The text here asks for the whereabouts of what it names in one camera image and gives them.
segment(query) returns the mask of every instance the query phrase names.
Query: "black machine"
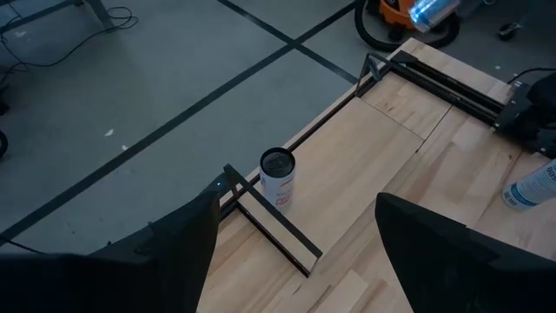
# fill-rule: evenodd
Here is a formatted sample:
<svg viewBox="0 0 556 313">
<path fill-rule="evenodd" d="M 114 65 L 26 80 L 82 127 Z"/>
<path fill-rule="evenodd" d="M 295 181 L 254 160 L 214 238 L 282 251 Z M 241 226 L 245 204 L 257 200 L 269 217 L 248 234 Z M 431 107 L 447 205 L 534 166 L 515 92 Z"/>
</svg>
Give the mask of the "black machine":
<svg viewBox="0 0 556 313">
<path fill-rule="evenodd" d="M 556 312 L 556 263 L 386 193 L 382 242 L 415 313 Z"/>
<path fill-rule="evenodd" d="M 90 256 L 0 256 L 2 312 L 195 313 L 219 217 L 205 192 Z"/>
</svg>

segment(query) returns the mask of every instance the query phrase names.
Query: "can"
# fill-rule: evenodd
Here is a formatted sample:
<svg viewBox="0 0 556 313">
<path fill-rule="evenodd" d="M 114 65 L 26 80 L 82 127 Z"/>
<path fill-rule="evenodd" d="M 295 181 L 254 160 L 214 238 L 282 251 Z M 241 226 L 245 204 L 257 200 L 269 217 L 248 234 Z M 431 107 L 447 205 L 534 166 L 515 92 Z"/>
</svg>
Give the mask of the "can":
<svg viewBox="0 0 556 313">
<path fill-rule="evenodd" d="M 261 156 L 262 194 L 278 210 L 293 201 L 295 157 L 284 148 L 272 148 Z"/>
<path fill-rule="evenodd" d="M 417 30 L 428 32 L 460 5 L 460 0 L 417 0 L 409 9 L 409 17 Z"/>
<path fill-rule="evenodd" d="M 507 186 L 502 200 L 512 209 L 524 211 L 556 197 L 556 160 Z"/>
</svg>

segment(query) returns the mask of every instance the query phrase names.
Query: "black cable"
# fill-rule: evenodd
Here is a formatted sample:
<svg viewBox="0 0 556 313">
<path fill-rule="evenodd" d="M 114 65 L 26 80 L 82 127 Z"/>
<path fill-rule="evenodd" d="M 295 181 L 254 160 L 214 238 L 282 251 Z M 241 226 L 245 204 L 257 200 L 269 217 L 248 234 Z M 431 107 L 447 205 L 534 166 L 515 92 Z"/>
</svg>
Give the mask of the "black cable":
<svg viewBox="0 0 556 313">
<path fill-rule="evenodd" d="M 556 68 L 532 68 L 529 70 L 524 70 L 521 73 L 519 73 L 518 75 L 516 75 L 514 78 L 510 79 L 509 81 L 507 81 L 507 83 L 513 83 L 514 80 L 522 77 L 523 75 L 533 72 L 533 71 L 556 71 Z"/>
<path fill-rule="evenodd" d="M 15 243 L 15 242 L 11 241 L 10 239 L 4 238 L 4 237 L 2 237 L 2 236 L 0 236 L 0 240 L 5 241 L 6 243 L 9 243 L 9 244 L 13 244 L 13 245 L 15 245 L 16 247 L 21 248 L 21 249 L 23 249 L 23 250 L 27 250 L 27 251 L 29 251 L 29 252 L 34 252 L 34 253 L 38 253 L 38 254 L 47 254 L 47 253 L 44 253 L 44 252 L 42 252 L 42 251 L 35 250 L 35 249 L 33 249 L 33 248 L 29 248 L 29 247 L 27 247 L 27 246 L 24 246 L 24 245 L 22 245 L 22 244 L 20 244 L 20 243 Z"/>
<path fill-rule="evenodd" d="M 110 15 L 110 12 L 113 10 L 125 10 L 127 11 L 128 15 L 126 17 L 118 17 L 118 16 L 112 16 Z M 2 29 L 0 30 L 0 40 L 2 42 L 2 45 L 4 46 L 4 48 L 15 58 L 17 59 L 17 63 L 13 64 L 10 66 L 10 68 L 5 72 L 4 76 L 2 77 L 2 80 L 0 80 L 0 86 L 3 85 L 3 83 L 5 83 L 6 79 L 8 78 L 8 75 L 16 69 L 17 66 L 19 65 L 26 65 L 26 66 L 34 66 L 34 67 L 50 67 L 50 66 L 54 66 L 57 65 L 59 63 L 61 63 L 63 60 L 67 59 L 71 54 L 73 54 L 77 49 L 79 49 L 82 45 L 84 45 L 85 43 L 87 43 L 90 39 L 101 35 L 101 34 L 106 34 L 109 33 L 113 30 L 128 30 L 132 27 L 134 27 L 138 22 L 139 22 L 139 17 L 135 17 L 133 15 L 133 12 L 131 12 L 131 10 L 127 7 L 123 7 L 123 6 L 118 6 L 118 7 L 112 7 L 107 9 L 107 12 L 109 13 L 109 17 L 115 20 L 124 20 L 122 23 L 115 25 L 113 27 L 110 27 L 108 29 L 105 30 L 100 30 L 88 37 L 86 37 L 85 39 L 83 39 L 76 47 L 74 47 L 72 50 L 70 50 L 68 53 L 66 53 L 63 57 L 61 57 L 60 59 L 56 60 L 55 62 L 52 63 L 31 63 L 31 62 L 25 62 L 23 60 L 21 60 L 15 53 L 13 53 L 10 48 L 8 47 L 7 43 L 4 40 L 3 37 L 3 33 L 5 28 L 14 21 L 15 18 L 12 18 L 9 22 L 7 22 Z"/>
<path fill-rule="evenodd" d="M 379 5 L 379 1 L 377 0 L 368 1 L 373 1 L 370 5 Z M 366 4 L 367 0 L 355 0 L 355 28 L 361 39 L 363 39 L 363 41 L 371 47 L 380 51 L 394 51 L 398 49 L 401 46 L 400 43 L 382 42 L 372 37 L 371 34 L 368 33 L 367 29 L 365 29 L 363 16 L 365 14 Z M 442 38 L 433 40 L 426 44 L 430 45 L 433 48 L 441 48 L 449 45 L 460 34 L 460 18 L 455 12 L 446 17 L 443 23 L 447 26 L 446 35 Z"/>
</svg>

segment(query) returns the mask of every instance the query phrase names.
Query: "can lid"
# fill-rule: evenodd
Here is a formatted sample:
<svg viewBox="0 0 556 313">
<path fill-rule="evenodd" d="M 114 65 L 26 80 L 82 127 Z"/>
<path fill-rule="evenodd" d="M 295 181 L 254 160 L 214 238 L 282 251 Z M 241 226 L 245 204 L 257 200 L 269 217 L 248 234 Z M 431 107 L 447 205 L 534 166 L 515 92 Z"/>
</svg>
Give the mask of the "can lid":
<svg viewBox="0 0 556 313">
<path fill-rule="evenodd" d="M 285 177 L 294 170 L 294 167 L 294 155 L 286 149 L 272 148 L 261 156 L 261 169 L 268 176 Z"/>
</svg>

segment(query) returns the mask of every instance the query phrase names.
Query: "black wire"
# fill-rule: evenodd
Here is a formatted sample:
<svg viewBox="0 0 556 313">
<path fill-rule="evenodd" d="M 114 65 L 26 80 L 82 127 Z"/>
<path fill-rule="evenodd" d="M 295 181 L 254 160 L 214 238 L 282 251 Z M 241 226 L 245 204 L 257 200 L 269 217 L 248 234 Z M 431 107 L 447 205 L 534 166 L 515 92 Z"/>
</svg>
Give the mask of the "black wire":
<svg viewBox="0 0 556 313">
<path fill-rule="evenodd" d="M 113 10 L 125 10 L 127 11 L 128 15 L 126 17 L 118 17 L 118 16 L 112 16 L 110 15 L 110 12 Z M 8 75 L 16 69 L 17 66 L 20 65 L 25 65 L 25 66 L 34 66 L 34 67 L 41 67 L 41 68 L 45 68 L 45 67 L 50 67 L 50 66 L 54 66 L 57 65 L 59 63 L 61 63 L 62 61 L 64 61 L 65 59 L 67 59 L 69 56 L 71 56 L 71 54 L 73 54 L 77 49 L 79 49 L 82 45 L 84 45 L 85 43 L 87 43 L 90 39 L 101 35 L 101 34 L 106 34 L 109 33 L 111 31 L 114 30 L 128 30 L 130 28 L 132 28 L 133 26 L 135 26 L 138 22 L 139 22 L 139 17 L 135 17 L 133 15 L 133 12 L 131 12 L 131 10 L 127 7 L 123 7 L 123 6 L 118 6 L 118 7 L 112 7 L 107 9 L 107 12 L 109 13 L 109 17 L 115 20 L 124 20 L 122 23 L 115 25 L 113 27 L 110 27 L 108 29 L 105 30 L 100 30 L 88 37 L 86 37 L 85 39 L 83 39 L 76 47 L 74 47 L 72 50 L 70 50 L 68 53 L 66 53 L 63 57 L 61 57 L 60 59 L 56 60 L 55 62 L 52 63 L 31 63 L 31 62 L 25 62 L 23 60 L 21 60 L 15 53 L 13 53 L 10 48 L 8 47 L 8 44 L 6 43 L 6 41 L 4 40 L 3 37 L 3 33 L 5 28 L 12 23 L 17 17 L 12 18 L 9 22 L 7 22 L 1 29 L 0 31 L 0 39 L 2 42 L 2 45 L 4 46 L 4 48 L 15 58 L 17 59 L 17 63 L 13 64 L 10 66 L 10 68 L 5 72 L 4 76 L 2 77 L 2 80 L 0 80 L 0 86 L 3 85 L 3 83 L 5 83 L 6 79 L 8 78 Z"/>
<path fill-rule="evenodd" d="M 515 76 L 514 78 L 510 79 L 509 81 L 507 81 L 507 83 L 513 83 L 514 80 L 522 77 L 523 75 L 533 72 L 533 71 L 556 71 L 556 68 L 532 68 L 529 70 L 524 70 L 521 73 L 519 73 L 517 76 Z"/>
<path fill-rule="evenodd" d="M 19 248 L 21 248 L 21 249 L 23 249 L 23 250 L 27 250 L 27 251 L 29 251 L 29 252 L 34 252 L 34 253 L 38 253 L 38 254 L 46 254 L 46 253 L 44 253 L 44 252 L 42 252 L 42 251 L 35 250 L 35 249 L 33 249 L 33 248 L 29 248 L 29 247 L 24 246 L 24 245 L 22 245 L 22 244 L 20 244 L 20 243 L 15 243 L 15 242 L 11 241 L 10 239 L 4 238 L 4 237 L 2 237 L 2 236 L 0 236 L 0 240 L 5 241 L 6 243 L 9 243 L 9 244 L 13 244 L 13 245 L 15 245 L 16 247 L 19 247 Z"/>
</svg>

